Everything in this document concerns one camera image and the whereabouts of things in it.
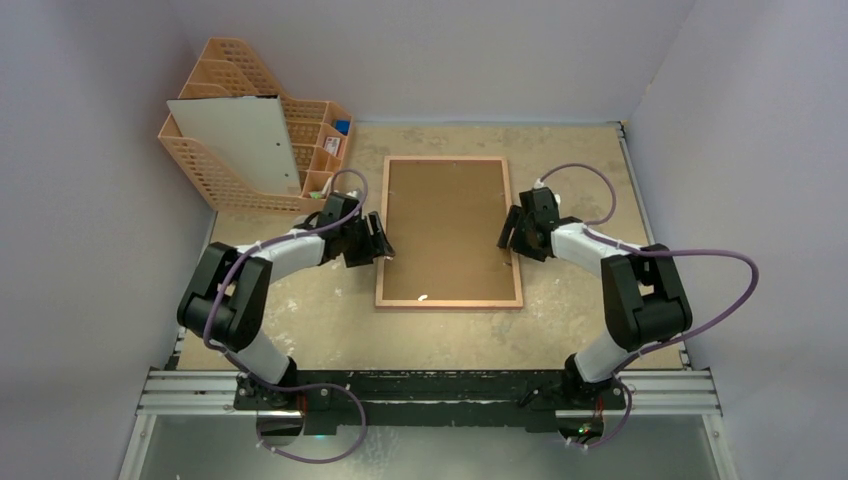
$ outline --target beige table surface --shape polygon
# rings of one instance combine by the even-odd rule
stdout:
[[[633,187],[613,127],[358,125],[348,166],[363,171],[366,211],[380,209],[386,155],[500,155],[509,162],[513,201],[550,168],[584,162],[615,184],[618,209],[598,228],[647,243]],[[354,180],[348,181],[352,186]],[[609,208],[606,186],[590,172],[569,169],[548,182],[562,196],[561,213],[583,220]],[[254,243],[289,230],[294,216],[220,213],[213,241]],[[273,284],[263,329],[305,369],[562,368],[604,326],[601,282],[577,266],[521,259],[521,311],[376,311],[375,267],[346,269],[341,258]],[[676,347],[646,356],[635,368],[680,368]],[[189,333],[178,368],[231,369]]]

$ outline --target cable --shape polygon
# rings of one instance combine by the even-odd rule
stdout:
[[[362,210],[362,206],[365,204],[365,199],[368,198],[368,181],[365,179],[365,175],[363,175],[361,172],[359,172],[357,170],[353,170],[353,169],[350,169],[350,168],[343,168],[343,169],[337,171],[335,174],[333,174],[332,180],[331,180],[331,185],[333,185],[335,183],[335,178],[339,174],[342,174],[342,173],[352,173],[352,174],[358,176],[362,180],[362,188],[363,188],[362,189],[362,198],[359,200],[359,204],[357,204],[356,208],[354,208],[353,211],[351,211],[350,213],[348,213],[347,215],[345,215],[344,217],[342,217],[338,221],[333,222],[329,225],[325,225],[323,227],[318,227],[318,228],[315,228],[313,230],[309,230],[308,232],[303,233],[299,236],[305,237],[305,236],[308,236],[308,235],[318,235],[319,233],[323,233],[323,232],[326,232],[328,230],[332,230],[332,229],[344,224],[345,222],[347,222],[348,220],[353,218],[355,215],[358,215],[359,212]],[[286,235],[282,235],[282,236],[279,236],[279,237],[272,238],[270,240],[265,240],[264,242],[261,242],[259,245],[254,245],[254,246],[250,247],[249,249],[247,249],[244,253],[242,253],[238,257],[238,259],[236,259],[235,262],[233,262],[233,265],[230,267],[229,271],[227,271],[227,274],[224,276],[224,280],[221,282],[221,286],[218,288],[218,294],[215,295],[215,301],[212,303],[212,308],[209,311],[209,316],[206,318],[206,324],[203,327],[203,344],[206,345],[206,347],[211,349],[211,350],[215,350],[216,352],[223,353],[224,356],[227,358],[227,360],[229,360],[230,363],[235,365],[236,368],[238,368],[243,373],[248,374],[251,379],[253,379],[255,382],[259,383],[263,387],[268,388],[269,390],[274,390],[274,391],[284,392],[284,393],[292,393],[292,392],[302,392],[302,391],[305,391],[305,390],[311,390],[311,389],[316,389],[316,388],[331,388],[333,390],[339,390],[339,391],[345,393],[348,397],[350,397],[350,399],[353,400],[353,403],[356,405],[356,408],[359,410],[359,416],[362,419],[362,430],[360,431],[359,436],[356,438],[356,441],[354,441],[353,445],[351,445],[350,448],[348,448],[347,450],[345,450],[341,454],[336,455],[335,457],[326,458],[326,459],[312,459],[312,458],[305,458],[305,457],[301,457],[301,456],[298,456],[298,455],[294,455],[292,453],[287,453],[287,452],[284,452],[282,450],[278,450],[276,447],[269,446],[262,439],[260,432],[257,430],[257,435],[259,436],[260,444],[272,453],[276,453],[278,455],[282,455],[286,458],[289,458],[291,460],[296,460],[296,461],[302,462],[302,463],[311,463],[311,464],[332,463],[332,462],[336,462],[338,460],[341,460],[341,459],[347,457],[348,455],[353,453],[357,448],[359,448],[359,446],[362,445],[363,441],[365,441],[365,434],[368,431],[367,430],[368,426],[367,426],[366,420],[365,420],[365,408],[362,406],[362,402],[360,402],[359,399],[356,398],[356,395],[354,395],[353,392],[347,390],[346,388],[342,388],[341,386],[335,385],[335,384],[332,384],[332,383],[316,383],[316,384],[311,384],[311,385],[302,385],[302,386],[299,386],[299,387],[280,387],[280,386],[277,386],[277,385],[270,384],[270,383],[262,380],[261,378],[257,377],[256,375],[253,375],[252,373],[250,373],[244,365],[242,365],[238,360],[236,360],[235,358],[233,358],[231,355],[228,354],[226,348],[214,345],[211,341],[212,340],[211,339],[212,320],[218,314],[218,309],[221,307],[221,303],[224,300],[224,295],[226,293],[227,287],[229,287],[230,284],[233,283],[233,278],[235,278],[236,273],[238,273],[239,269],[244,264],[244,262],[246,262],[247,259],[250,258],[251,255],[253,255],[254,253],[256,253],[257,251],[259,251],[261,249],[268,248],[268,247],[271,247],[273,245],[276,245],[278,243],[282,243],[282,242],[285,242],[285,241],[288,241],[288,240],[293,240],[297,237],[298,237],[298,235],[296,235],[296,234],[286,234]]]
[[[562,164],[558,167],[554,167],[554,168],[548,170],[547,173],[545,173],[544,175],[539,177],[539,180],[537,180],[537,185],[539,185],[539,184],[544,185],[543,182],[545,181],[546,178],[550,177],[551,174],[558,172],[560,170],[564,170],[566,168],[573,168],[573,167],[574,168],[584,168],[584,169],[589,170],[590,172],[594,173],[595,175],[601,177],[601,180],[603,180],[604,183],[607,184],[607,188],[609,188],[610,197],[612,199],[612,204],[610,205],[610,211],[609,211],[609,213],[606,214],[606,216],[604,216],[600,220],[590,220],[588,222],[583,222],[583,223],[585,223],[586,225],[600,225],[602,223],[608,222],[609,219],[612,218],[612,215],[615,213],[615,207],[618,204],[618,200],[616,199],[616,196],[615,196],[615,187],[613,187],[612,182],[610,181],[609,177],[604,175],[604,173],[602,171],[598,170],[597,168],[595,168],[591,165],[586,165],[585,163],[564,163],[564,164]]]
[[[683,333],[683,334],[681,334],[681,335],[679,335],[675,338],[672,338],[671,340],[668,340],[666,342],[656,343],[654,345],[649,345],[647,347],[643,347],[640,350],[638,350],[636,353],[630,355],[630,357],[628,357],[619,366],[615,367],[615,369],[613,370],[613,378],[616,380],[616,382],[621,386],[621,388],[627,394],[627,406],[625,407],[625,410],[624,410],[624,416],[621,418],[621,421],[618,423],[618,425],[616,425],[615,429],[613,429],[613,431],[610,432],[610,434],[607,435],[606,437],[603,437],[598,442],[595,442],[592,445],[588,446],[588,448],[596,448],[596,447],[599,447],[599,446],[609,442],[610,440],[612,440],[613,437],[618,435],[618,433],[624,427],[624,424],[627,422],[627,419],[630,418],[630,412],[633,410],[633,394],[632,394],[632,392],[630,392],[630,389],[627,388],[627,386],[624,384],[624,382],[622,382],[621,379],[618,378],[618,373],[620,373],[622,370],[627,368],[631,363],[633,363],[640,356],[646,355],[646,354],[651,353],[651,352],[655,352],[655,351],[657,351],[661,348],[668,347],[669,345],[674,345],[674,344],[680,343],[684,340],[694,338],[694,337],[706,332],[707,330],[713,328],[714,326],[718,325],[724,319],[726,319],[727,317],[732,315],[733,312],[738,310],[739,307],[742,306],[742,304],[744,304],[745,302],[748,301],[749,298],[751,298],[751,295],[754,293],[754,290],[756,290],[757,284],[760,282],[760,269],[759,269],[759,267],[757,267],[757,264],[754,262],[754,260],[751,257],[749,257],[745,254],[739,253],[739,252],[731,251],[731,250],[687,249],[687,250],[666,250],[666,251],[659,250],[659,251],[646,252],[646,251],[643,251],[643,250],[639,250],[637,248],[633,248],[629,245],[625,245],[623,243],[619,243],[619,242],[616,242],[614,240],[610,240],[610,239],[601,237],[599,235],[595,235],[588,228],[584,229],[583,232],[586,234],[587,237],[591,238],[592,240],[595,240],[595,241],[601,242],[605,245],[609,245],[611,247],[616,247],[616,248],[619,248],[619,249],[624,250],[626,252],[629,252],[629,253],[632,253],[632,254],[635,254],[635,255],[640,255],[640,256],[643,256],[643,257],[653,257],[653,258],[660,258],[660,257],[696,257],[696,256],[726,257],[726,258],[735,258],[737,260],[741,260],[741,261],[745,262],[751,268],[751,281],[748,284],[748,288],[746,288],[745,291],[742,292],[742,295],[740,295],[739,298],[737,298],[735,302],[730,304],[729,307],[727,307],[723,312],[718,314],[715,318],[713,318],[709,322],[701,325],[700,327],[698,327],[694,330],[690,330],[688,332],[685,332],[685,333]]]

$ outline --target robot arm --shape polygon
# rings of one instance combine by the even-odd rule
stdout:
[[[355,196],[332,193],[324,209],[313,214],[290,234],[304,234],[260,250],[244,262],[224,297],[212,322],[211,341],[225,347],[229,354],[253,374],[273,385],[290,386],[296,382],[297,366],[277,350],[262,331],[262,316],[268,287],[298,270],[323,265],[343,255],[347,267],[369,265],[380,256],[393,256],[394,250],[383,231],[377,212],[367,219],[354,216],[344,224],[317,235],[307,230],[329,225],[345,217],[358,205]],[[253,245],[231,247],[223,243],[209,245],[200,258],[177,311],[183,327],[203,337],[218,287],[230,267]]]
[[[547,187],[522,192],[519,198],[521,206],[510,209],[498,246],[542,262],[548,257],[569,261],[599,277],[603,284],[606,328],[589,346],[568,357],[565,387],[580,391],[603,384],[646,344],[689,329],[692,312],[674,260],[640,256],[590,238],[581,220],[559,217],[556,196]],[[618,245],[667,250],[660,244]],[[653,287],[653,292],[643,295],[640,285]]]

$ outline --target white wall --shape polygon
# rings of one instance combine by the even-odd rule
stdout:
[[[360,119],[628,118],[694,0],[171,0],[196,51],[246,39]]]
[[[210,211],[156,140],[193,62],[166,0],[0,15],[0,477],[117,476]]]
[[[690,342],[745,479],[848,472],[848,4],[699,1],[632,118],[658,240],[750,253],[749,305]],[[681,261],[705,321],[747,273]]]

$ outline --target desk organizer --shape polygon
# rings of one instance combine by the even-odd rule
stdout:
[[[298,100],[291,97],[243,40],[210,38],[179,98],[278,95],[303,187],[299,196],[257,192],[215,157],[202,143],[183,137],[177,122],[168,115],[159,141],[212,208],[219,211],[261,213],[311,213],[324,206],[323,199],[310,197],[344,167],[353,117],[330,101]],[[334,128],[345,124],[347,135]],[[324,149],[327,137],[341,139],[335,155]]]

